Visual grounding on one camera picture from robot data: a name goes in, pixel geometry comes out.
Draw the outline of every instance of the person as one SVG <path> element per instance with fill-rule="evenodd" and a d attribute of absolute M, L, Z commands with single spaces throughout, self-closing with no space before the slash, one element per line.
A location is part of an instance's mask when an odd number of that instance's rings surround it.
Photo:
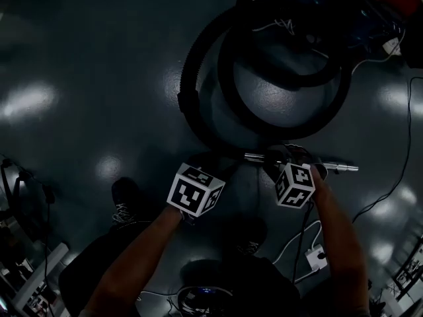
<path fill-rule="evenodd" d="M 354 228 L 317 169 L 313 167 L 312 173 L 313 199 L 322 224 L 337 314 L 369 316 L 365 259 Z M 112 196 L 118 225 L 94 241 L 60 275 L 62 299 L 72 316 L 137 316 L 134 304 L 138 295 L 181 222 L 181 214 L 173 206 L 165 207 L 155 218 L 149 206 L 140 202 L 138 187 L 130 179 L 118 180 Z M 264 222 L 250 219 L 234 230 L 229 238 L 232 247 L 223 254 L 233 283 L 234 315 L 298 316 L 298 290 L 269 260 L 254 256 L 266 238 Z"/>

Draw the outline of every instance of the shoe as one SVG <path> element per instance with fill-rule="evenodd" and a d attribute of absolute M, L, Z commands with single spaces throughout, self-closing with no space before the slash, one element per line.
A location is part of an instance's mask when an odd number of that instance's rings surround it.
<path fill-rule="evenodd" d="M 127 177 L 120 178 L 112 185 L 113 202 L 118 212 L 113 214 L 114 225 L 126 225 L 132 222 L 151 222 L 150 215 L 143 213 L 145 201 L 137 184 Z"/>
<path fill-rule="evenodd" d="M 230 222 L 223 250 L 224 258 L 239 258 L 254 255 L 266 240 L 266 223 L 258 217 L 236 218 Z"/>

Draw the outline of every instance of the floor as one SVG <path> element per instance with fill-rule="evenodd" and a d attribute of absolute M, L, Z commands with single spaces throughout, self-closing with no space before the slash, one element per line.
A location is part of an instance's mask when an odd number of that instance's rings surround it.
<path fill-rule="evenodd" d="M 60 241 L 69 245 L 64 264 L 108 231 L 114 213 L 113 181 L 132 177 L 146 198 L 164 206 L 180 164 L 206 150 L 178 109 L 180 73 L 198 33 L 234 2 L 11 1 L 0 22 L 0 152 L 54 187 L 50 248 Z M 301 73 L 323 64 L 314 54 L 297 57 L 282 47 L 274 50 Z M 200 82 L 205 78 L 209 82 L 210 121 L 222 138 L 255 147 L 260 138 L 239 123 L 220 93 L 217 51 L 218 46 L 200 74 Z M 289 92 L 241 66 L 235 72 L 246 103 L 272 123 L 306 120 L 336 90 L 335 81 Z M 387 192 L 399 177 L 406 153 L 406 86 L 418 74 L 396 57 L 384 64 L 363 64 L 337 117 L 315 135 L 295 141 L 317 155 L 360 167 L 357 173 L 331 174 L 328 179 L 351 217 Z M 422 82 L 414 82 L 414 136 L 404 180 L 389 199 L 356 223 L 369 277 L 379 288 L 398 266 L 396 262 L 406 257 L 404 249 L 412 244 L 412 234 L 421 234 L 418 222 L 423 212 L 418 199 L 423 196 L 423 155 L 418 151 L 423 137 L 416 134 L 423 130 L 422 88 Z M 45 217 L 42 194 L 24 190 L 23 194 L 31 196 L 34 215 Z M 299 230 L 304 209 L 276 207 L 271 194 L 272 183 L 262 170 L 240 167 L 213 211 L 195 227 L 181 225 L 147 289 L 177 290 L 182 285 L 181 269 L 188 262 L 218 260 L 221 223 L 240 211 L 254 213 L 258 207 L 269 230 L 259 256 L 273 259 Z M 304 251 L 313 237 L 310 230 Z M 295 251 L 292 244 L 278 264 L 286 276 L 291 275 Z M 298 274 L 308 271 L 305 258 L 300 258 Z M 301 294 L 327 277 L 328 269 L 303 281 L 298 285 Z M 145 316 L 164 316 L 169 306 L 163 299 L 146 297 L 140 309 Z"/>

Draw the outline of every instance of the leg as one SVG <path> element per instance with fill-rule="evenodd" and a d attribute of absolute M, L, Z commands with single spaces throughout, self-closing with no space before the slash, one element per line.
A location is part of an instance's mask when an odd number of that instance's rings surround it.
<path fill-rule="evenodd" d="M 239 316 L 299 316 L 299 292 L 266 258 L 253 254 L 266 238 L 266 225 L 255 218 L 231 225 L 231 246 L 223 259 Z"/>
<path fill-rule="evenodd" d="M 103 273 L 154 219 L 134 181 L 121 178 L 115 182 L 112 196 L 118 210 L 113 215 L 114 226 L 82 251 L 59 277 L 62 299 L 74 317 L 88 303 Z"/>

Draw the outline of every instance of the white box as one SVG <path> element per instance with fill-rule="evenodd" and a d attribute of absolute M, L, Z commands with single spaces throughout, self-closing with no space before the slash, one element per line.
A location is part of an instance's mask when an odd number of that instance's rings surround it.
<path fill-rule="evenodd" d="M 214 208 L 225 182 L 182 163 L 174 177 L 167 203 L 199 217 Z"/>
<path fill-rule="evenodd" d="M 301 209 L 315 192 L 310 166 L 287 163 L 276 181 L 275 190 L 278 205 Z"/>

